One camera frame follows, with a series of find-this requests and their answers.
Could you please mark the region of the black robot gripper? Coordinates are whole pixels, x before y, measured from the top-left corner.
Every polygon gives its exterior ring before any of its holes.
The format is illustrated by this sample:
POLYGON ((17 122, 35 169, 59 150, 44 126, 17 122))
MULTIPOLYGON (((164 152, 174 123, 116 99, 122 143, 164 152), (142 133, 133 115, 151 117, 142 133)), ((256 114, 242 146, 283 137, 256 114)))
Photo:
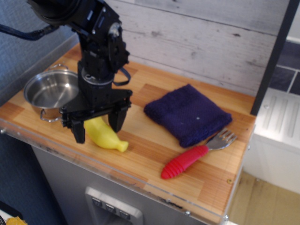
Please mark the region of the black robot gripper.
POLYGON ((108 115, 108 122, 114 132, 119 132, 131 106, 132 91, 113 89, 112 84, 123 86, 129 83, 131 76, 125 75, 127 80, 115 82, 110 76, 100 81, 91 75, 78 75, 79 92, 77 96, 60 108, 62 125, 71 128, 77 143, 85 143, 85 120, 108 115))

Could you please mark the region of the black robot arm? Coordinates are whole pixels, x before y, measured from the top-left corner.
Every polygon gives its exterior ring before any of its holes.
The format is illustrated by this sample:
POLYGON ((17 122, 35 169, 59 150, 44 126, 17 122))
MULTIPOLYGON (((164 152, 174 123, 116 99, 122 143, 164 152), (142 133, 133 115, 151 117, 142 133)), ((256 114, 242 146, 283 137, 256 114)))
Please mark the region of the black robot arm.
POLYGON ((122 39, 119 15, 103 0, 31 0, 35 14, 52 26, 69 26, 79 37, 82 58, 77 66, 79 93, 60 108, 63 126, 78 143, 85 142, 84 122, 107 115, 113 131, 121 130, 131 106, 132 91, 122 83, 129 52, 122 39))

